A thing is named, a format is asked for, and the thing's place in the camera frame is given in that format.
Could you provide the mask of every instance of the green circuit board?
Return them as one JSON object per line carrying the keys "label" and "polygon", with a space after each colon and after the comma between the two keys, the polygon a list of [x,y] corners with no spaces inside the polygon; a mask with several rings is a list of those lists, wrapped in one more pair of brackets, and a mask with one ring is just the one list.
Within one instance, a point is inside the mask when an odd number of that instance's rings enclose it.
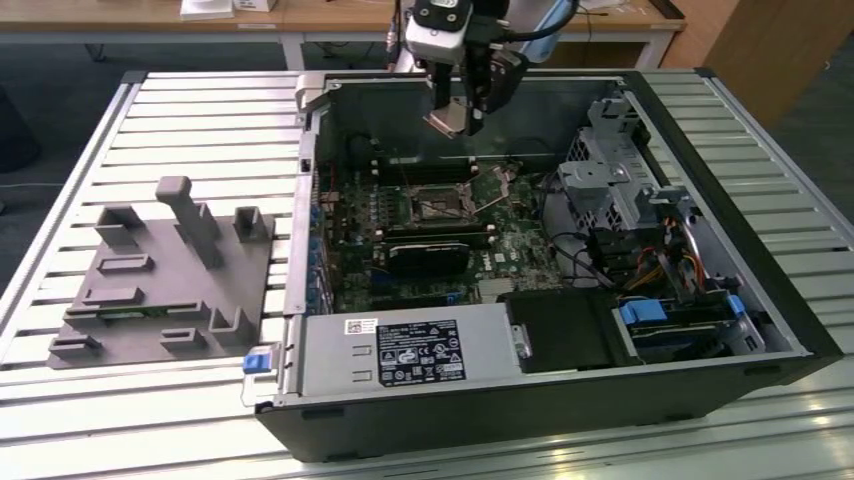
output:
{"label": "green circuit board", "polygon": [[[353,183],[341,188],[331,215],[327,210],[332,218],[327,237],[336,312],[481,303],[488,300],[480,290],[496,279],[505,279],[497,285],[511,290],[561,286],[561,274],[533,213],[537,196],[531,185],[533,176],[515,176],[513,172],[504,172],[504,167],[503,162],[480,162],[484,173],[465,184]],[[500,181],[499,175],[504,173],[509,180]],[[464,198],[459,204],[455,191]],[[376,230],[393,225],[412,226],[417,221],[493,225],[493,241],[485,248],[471,249],[464,273],[401,280],[384,268]]]}

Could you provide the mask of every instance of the motherboard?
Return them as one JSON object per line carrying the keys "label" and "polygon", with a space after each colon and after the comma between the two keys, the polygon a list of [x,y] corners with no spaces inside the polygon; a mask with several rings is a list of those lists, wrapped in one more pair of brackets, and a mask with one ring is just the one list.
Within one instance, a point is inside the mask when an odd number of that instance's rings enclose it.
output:
{"label": "motherboard", "polygon": [[427,183],[435,166],[377,167],[320,195],[336,312],[492,303],[564,284],[539,221],[541,174],[465,160],[445,176],[456,182]]}

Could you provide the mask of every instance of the blue latch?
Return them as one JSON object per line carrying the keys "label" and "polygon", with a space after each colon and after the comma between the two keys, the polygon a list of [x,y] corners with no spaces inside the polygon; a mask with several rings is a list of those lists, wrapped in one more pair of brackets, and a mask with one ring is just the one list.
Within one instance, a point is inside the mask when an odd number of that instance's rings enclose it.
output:
{"label": "blue latch", "polygon": [[738,295],[730,295],[726,297],[726,301],[730,304],[730,308],[732,309],[732,313],[735,314],[735,318],[740,317],[747,309],[744,308],[744,303]]}
{"label": "blue latch", "polygon": [[255,373],[269,372],[272,364],[272,353],[249,353],[243,357],[243,373],[252,375]]}
{"label": "blue latch", "polygon": [[664,307],[658,300],[631,300],[619,307],[619,315],[625,325],[637,322],[663,322],[667,320]]}

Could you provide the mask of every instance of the blue drive bracket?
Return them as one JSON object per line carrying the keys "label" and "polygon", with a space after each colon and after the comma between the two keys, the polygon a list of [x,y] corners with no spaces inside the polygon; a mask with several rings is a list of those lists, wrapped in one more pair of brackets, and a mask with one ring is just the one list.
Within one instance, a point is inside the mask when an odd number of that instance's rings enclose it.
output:
{"label": "blue drive bracket", "polygon": [[619,307],[619,315],[625,325],[636,323],[663,322],[667,313],[658,300],[631,300]]}

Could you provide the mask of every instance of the aluminum slotted table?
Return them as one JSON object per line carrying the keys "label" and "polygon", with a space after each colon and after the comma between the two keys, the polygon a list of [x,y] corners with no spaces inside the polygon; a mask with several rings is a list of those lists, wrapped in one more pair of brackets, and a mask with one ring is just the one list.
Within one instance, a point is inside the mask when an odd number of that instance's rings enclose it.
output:
{"label": "aluminum slotted table", "polygon": [[[688,70],[644,75],[851,353],[851,225],[715,78]],[[2,478],[760,479],[835,478],[854,468],[851,357],[699,420],[340,464],[301,464],[288,456],[241,402],[240,358],[46,368],[48,345],[100,242],[92,224],[101,205],[132,203],[141,217],[168,217],[152,201],[162,175],[190,177],[193,197],[215,215],[252,204],[276,216],[261,342],[280,338],[300,138],[296,76],[125,77],[0,301]]]}

